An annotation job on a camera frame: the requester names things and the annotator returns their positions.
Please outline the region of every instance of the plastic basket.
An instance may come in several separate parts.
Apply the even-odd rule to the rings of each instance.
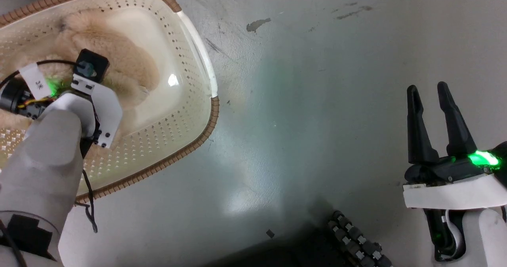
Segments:
[[[185,157],[212,133],[219,114],[217,81],[192,22],[175,0],[39,0],[0,17],[0,78],[21,48],[54,38],[62,17],[85,9],[111,11],[109,24],[154,57],[160,85],[124,117],[128,135],[110,153],[85,161],[99,198],[130,186]],[[0,130],[0,166],[23,139]],[[81,181],[77,200],[86,202]]]

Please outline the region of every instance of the yellow wire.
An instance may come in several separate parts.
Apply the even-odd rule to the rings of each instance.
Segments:
[[[43,101],[54,101],[54,99],[52,97],[44,97],[42,99],[29,99],[28,101],[25,101],[23,105],[18,105],[18,108],[23,109],[31,103],[41,103]]]

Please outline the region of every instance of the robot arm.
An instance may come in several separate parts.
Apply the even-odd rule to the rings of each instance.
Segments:
[[[435,266],[504,266],[507,225],[488,208],[507,204],[506,143],[477,150],[446,83],[438,84],[445,113],[448,156],[431,147],[415,86],[407,89],[409,162],[404,188],[408,208],[423,209],[435,246]]]
[[[83,50],[78,63],[71,88],[49,104],[27,101],[33,96],[21,79],[0,89],[0,107],[34,119],[0,173],[2,266],[63,266],[58,242],[84,173],[83,158],[92,143],[109,147],[121,121],[116,94],[99,84],[107,59]]]
[[[0,173],[0,219],[27,266],[62,266],[58,242],[83,171],[80,142],[79,117],[70,111],[52,111],[20,143]],[[17,266],[9,243],[2,243],[0,261]]]

